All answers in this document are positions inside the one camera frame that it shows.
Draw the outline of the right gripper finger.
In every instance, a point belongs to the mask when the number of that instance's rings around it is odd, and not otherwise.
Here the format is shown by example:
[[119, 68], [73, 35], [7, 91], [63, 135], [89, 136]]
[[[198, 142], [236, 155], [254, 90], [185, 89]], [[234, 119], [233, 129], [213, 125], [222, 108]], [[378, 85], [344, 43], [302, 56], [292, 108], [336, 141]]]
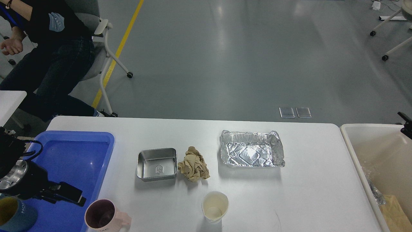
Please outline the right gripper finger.
[[405, 121], [400, 132], [402, 132], [402, 134], [406, 135], [408, 138], [412, 139], [412, 119], [403, 112], [399, 111], [397, 114]]

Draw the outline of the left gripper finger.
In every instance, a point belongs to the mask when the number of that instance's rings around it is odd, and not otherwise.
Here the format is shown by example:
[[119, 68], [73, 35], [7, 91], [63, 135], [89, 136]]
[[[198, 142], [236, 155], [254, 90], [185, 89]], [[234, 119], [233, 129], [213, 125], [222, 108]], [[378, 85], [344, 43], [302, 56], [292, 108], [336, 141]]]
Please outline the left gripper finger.
[[50, 202], [55, 204], [58, 201], [66, 201], [77, 206], [83, 207], [86, 198], [83, 197], [83, 191], [66, 182], [49, 182], [48, 191], [50, 193]]

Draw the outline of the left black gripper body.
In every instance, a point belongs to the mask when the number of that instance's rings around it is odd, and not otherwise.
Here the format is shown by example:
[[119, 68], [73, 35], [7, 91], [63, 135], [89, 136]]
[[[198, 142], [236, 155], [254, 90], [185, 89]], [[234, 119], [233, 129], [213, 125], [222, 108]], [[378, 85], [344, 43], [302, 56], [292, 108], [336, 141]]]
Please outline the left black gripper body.
[[56, 202], [47, 171], [30, 160], [18, 160], [12, 170], [1, 178], [1, 193], [20, 200], [38, 199]]

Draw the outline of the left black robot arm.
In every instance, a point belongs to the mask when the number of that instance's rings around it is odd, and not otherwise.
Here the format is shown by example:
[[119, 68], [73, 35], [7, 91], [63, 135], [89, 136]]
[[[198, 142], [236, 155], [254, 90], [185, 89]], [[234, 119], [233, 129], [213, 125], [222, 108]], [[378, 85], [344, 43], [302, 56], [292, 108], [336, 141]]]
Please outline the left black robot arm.
[[82, 191], [66, 182], [53, 182], [48, 172], [34, 159], [43, 151], [37, 140], [21, 140], [1, 127], [0, 191], [19, 200], [38, 199], [51, 204], [66, 201], [83, 207], [86, 198]]

